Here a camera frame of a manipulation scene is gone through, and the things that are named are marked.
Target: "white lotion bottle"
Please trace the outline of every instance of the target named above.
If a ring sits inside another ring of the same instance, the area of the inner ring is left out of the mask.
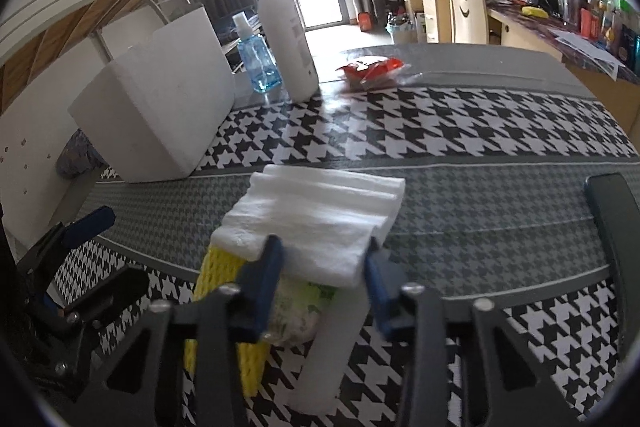
[[[291,100],[309,100],[318,90],[318,72],[296,0],[258,0],[258,17]]]

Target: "spray bottle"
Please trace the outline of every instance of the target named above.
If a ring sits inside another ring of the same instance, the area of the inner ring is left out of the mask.
[[[255,92],[267,92],[282,82],[280,72],[261,35],[254,35],[244,12],[234,15],[234,23],[240,37],[238,53],[249,74]]]
[[[258,0],[258,17],[291,100],[310,99],[318,90],[318,72],[298,4],[295,0]]]

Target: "wooden chair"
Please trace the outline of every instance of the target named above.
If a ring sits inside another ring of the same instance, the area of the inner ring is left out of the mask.
[[[458,44],[489,44],[484,0],[451,0],[454,39]]]

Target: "paper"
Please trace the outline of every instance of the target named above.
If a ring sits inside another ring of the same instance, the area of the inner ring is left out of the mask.
[[[620,67],[624,67],[624,64],[608,51],[594,46],[591,42],[583,39],[580,35],[576,35],[575,33],[565,32],[562,30],[551,30],[551,32],[556,35],[556,40],[576,51],[579,51],[581,54],[586,55],[593,60],[593,62],[613,78],[613,80],[618,79],[618,71],[620,70]]]

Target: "white foam box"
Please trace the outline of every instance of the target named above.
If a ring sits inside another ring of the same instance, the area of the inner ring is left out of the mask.
[[[112,60],[68,111],[129,183],[189,176],[234,103],[233,74],[204,8]]]

